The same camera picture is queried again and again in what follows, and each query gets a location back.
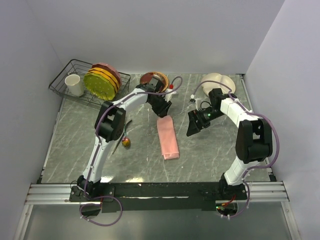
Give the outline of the pink satin napkin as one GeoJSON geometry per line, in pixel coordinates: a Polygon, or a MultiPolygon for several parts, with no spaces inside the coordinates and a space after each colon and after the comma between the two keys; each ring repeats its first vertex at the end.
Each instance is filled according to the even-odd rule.
{"type": "Polygon", "coordinates": [[[173,160],[180,157],[173,119],[167,115],[157,119],[157,132],[160,142],[161,155],[164,160],[173,160]]]}

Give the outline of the black utensil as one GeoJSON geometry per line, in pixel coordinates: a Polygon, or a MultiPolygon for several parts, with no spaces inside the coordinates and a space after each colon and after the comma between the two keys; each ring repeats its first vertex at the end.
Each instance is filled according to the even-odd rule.
{"type": "Polygon", "coordinates": [[[122,133],[121,137],[119,138],[119,140],[117,141],[117,143],[116,143],[113,151],[111,152],[112,155],[113,155],[113,154],[115,153],[115,151],[117,150],[118,146],[119,146],[120,143],[122,142],[122,139],[126,136],[126,128],[127,128],[128,125],[131,124],[132,121],[133,121],[133,120],[131,119],[131,120],[129,120],[129,121],[124,125],[123,133],[122,133]]]}

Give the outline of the iridescent metal spoon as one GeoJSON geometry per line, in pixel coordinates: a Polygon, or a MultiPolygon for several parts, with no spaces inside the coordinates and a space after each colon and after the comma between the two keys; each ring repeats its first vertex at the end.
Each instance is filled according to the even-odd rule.
{"type": "Polygon", "coordinates": [[[127,136],[127,126],[125,126],[123,129],[123,137],[121,139],[121,144],[126,149],[131,147],[131,140],[127,136]]]}

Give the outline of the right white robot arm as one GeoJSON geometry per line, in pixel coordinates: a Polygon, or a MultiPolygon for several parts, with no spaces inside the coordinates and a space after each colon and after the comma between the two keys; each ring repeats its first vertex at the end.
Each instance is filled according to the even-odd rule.
{"type": "Polygon", "coordinates": [[[233,93],[224,94],[221,88],[209,92],[210,106],[188,112],[188,137],[208,128],[211,121],[225,115],[237,127],[236,157],[218,182],[218,192],[230,199],[244,190],[247,174],[273,153],[272,127],[267,120],[253,115],[233,93]]]}

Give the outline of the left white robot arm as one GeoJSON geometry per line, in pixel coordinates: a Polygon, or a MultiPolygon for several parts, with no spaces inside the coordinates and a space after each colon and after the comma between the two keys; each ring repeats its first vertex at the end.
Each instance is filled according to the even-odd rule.
{"type": "Polygon", "coordinates": [[[176,89],[160,91],[163,83],[152,77],[149,83],[137,85],[128,95],[116,101],[105,101],[98,113],[94,129],[95,142],[91,156],[82,175],[77,179],[81,195],[88,201],[94,201],[99,195],[103,165],[117,140],[125,133],[127,113],[146,103],[160,118],[168,114],[171,98],[176,89]]]}

